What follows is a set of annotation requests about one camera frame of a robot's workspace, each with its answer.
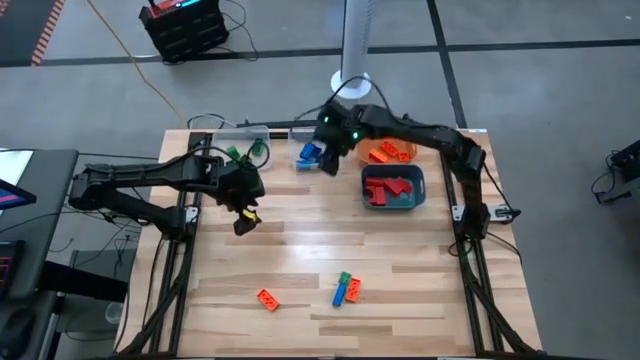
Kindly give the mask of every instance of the wooden tabletop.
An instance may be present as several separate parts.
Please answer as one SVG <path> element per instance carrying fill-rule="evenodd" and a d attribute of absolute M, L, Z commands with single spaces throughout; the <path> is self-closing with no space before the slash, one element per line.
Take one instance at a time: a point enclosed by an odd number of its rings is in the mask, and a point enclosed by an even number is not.
<path fill-rule="evenodd" d="M 487 151 L 497 178 L 488 135 L 468 136 Z M 167 131 L 160 161 L 183 154 L 188 137 L 187 130 Z M 264 223 L 237 237 L 231 225 L 237 215 L 203 200 L 179 356 L 473 355 L 458 260 L 447 253 L 454 236 L 438 152 L 419 147 L 414 164 L 424 172 L 427 200 L 397 214 L 363 207 L 354 153 L 341 159 L 332 178 L 296 173 L 287 141 L 271 144 L 273 165 L 261 173 L 267 195 L 257 209 Z M 487 204 L 502 203 L 486 174 L 483 193 Z M 151 201 L 162 206 L 175 205 L 176 198 L 169 188 L 151 192 Z M 490 231 L 515 244 L 510 226 L 492 224 Z M 159 238 L 153 227 L 142 232 L 120 348 L 142 325 Z M 517 256 L 491 237 L 484 248 L 496 305 L 529 345 L 540 348 Z M 151 310 L 165 251 L 155 268 Z M 342 271 L 361 279 L 360 298 L 334 308 Z M 258 301 L 263 288 L 280 302 L 275 312 Z M 168 346 L 172 315 L 173 308 L 160 349 Z M 490 348 L 484 310 L 480 319 Z"/>

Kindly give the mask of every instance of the white pole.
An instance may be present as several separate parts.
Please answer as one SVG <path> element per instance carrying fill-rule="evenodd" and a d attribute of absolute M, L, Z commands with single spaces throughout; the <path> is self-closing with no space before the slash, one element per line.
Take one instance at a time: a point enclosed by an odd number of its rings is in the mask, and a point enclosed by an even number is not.
<path fill-rule="evenodd" d="M 331 77 L 333 91 L 354 76 L 369 78 L 365 72 L 371 17 L 375 0 L 346 0 L 344 30 L 342 35 L 342 64 Z M 371 90 L 368 81 L 353 80 L 343 87 L 338 96 L 345 99 L 360 99 Z"/>

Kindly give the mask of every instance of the blue bin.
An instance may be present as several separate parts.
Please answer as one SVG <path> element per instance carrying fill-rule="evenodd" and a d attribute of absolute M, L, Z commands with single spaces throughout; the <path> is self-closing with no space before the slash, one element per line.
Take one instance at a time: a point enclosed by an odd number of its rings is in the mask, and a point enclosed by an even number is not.
<path fill-rule="evenodd" d="M 413 190 L 410 194 L 402 193 L 398 197 L 391 195 L 386 189 L 386 206 L 374 206 L 369 204 L 371 195 L 366 190 L 365 179 L 377 178 L 404 178 L 411 183 Z M 372 210 L 411 210 L 422 204 L 427 199 L 424 187 L 424 174 L 415 165 L 367 165 L 362 169 L 362 203 L 364 207 Z"/>

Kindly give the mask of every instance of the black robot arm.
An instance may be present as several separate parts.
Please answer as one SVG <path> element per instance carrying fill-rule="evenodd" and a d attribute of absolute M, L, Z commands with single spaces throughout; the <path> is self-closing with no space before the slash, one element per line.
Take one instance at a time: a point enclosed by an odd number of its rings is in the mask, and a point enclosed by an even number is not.
<path fill-rule="evenodd" d="M 347 155 L 364 138 L 392 137 L 440 151 L 462 185 L 465 210 L 456 233 L 478 240 L 485 237 L 491 218 L 487 205 L 482 202 L 480 186 L 486 152 L 457 130 L 421 124 L 407 115 L 396 118 L 377 105 L 347 109 L 332 101 L 318 115 L 315 136 L 327 145 L 319 166 L 330 175 L 337 173 L 339 157 Z"/>
<path fill-rule="evenodd" d="M 176 206 L 162 208 L 117 190 L 169 186 L 178 191 L 202 192 L 216 199 L 218 205 L 237 212 L 239 217 L 233 224 L 237 235 L 255 228 L 261 220 L 248 206 L 257 206 L 256 198 L 265 194 L 258 169 L 245 158 L 225 164 L 219 156 L 194 152 L 162 164 L 88 164 L 73 179 L 69 205 L 83 211 L 106 208 L 136 221 L 146 220 L 155 224 L 164 236 L 183 240 L 190 233 L 190 223 L 197 213 Z"/>

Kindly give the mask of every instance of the gray floor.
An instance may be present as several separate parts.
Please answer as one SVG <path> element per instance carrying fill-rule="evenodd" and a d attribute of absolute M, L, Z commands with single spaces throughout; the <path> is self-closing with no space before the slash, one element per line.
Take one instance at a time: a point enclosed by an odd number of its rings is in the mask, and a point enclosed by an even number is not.
<path fill-rule="evenodd" d="M 259 50 L 340 44 L 341 1 L 240 2 Z M 156 53 L 137 20 L 144 3 L 96 0 L 141 56 Z M 373 45 L 435 43 L 424 0 L 379 3 Z M 233 4 L 221 4 L 240 18 Z M 640 38 L 634 0 L 446 0 L 438 8 L 449 44 Z M 245 35 L 232 33 L 229 47 L 248 50 Z M 84 0 L 68 0 L 45 55 L 124 53 Z M 639 209 L 631 200 L 599 206 L 589 186 L 611 150 L 638 140 L 640 48 L 452 53 L 451 60 L 467 122 L 489 129 L 505 191 L 524 211 L 515 232 L 544 348 L 636 359 Z M 339 57 L 304 57 L 144 64 L 143 70 L 184 116 L 213 111 L 236 122 L 262 122 L 289 120 L 323 101 L 339 64 Z M 395 112 L 455 125 L 437 54 L 373 55 L 368 71 Z M 0 69 L 0 89 L 0 145 L 6 147 L 155 156 L 164 130 L 181 127 L 127 64 Z M 365 100 L 379 101 L 374 95 Z M 74 216 L 61 223 L 53 248 L 74 236 L 72 247 L 98 250 L 113 233 L 109 226 L 90 231 L 86 221 L 93 220 Z M 102 355 L 112 343 L 63 337 L 58 358 Z"/>

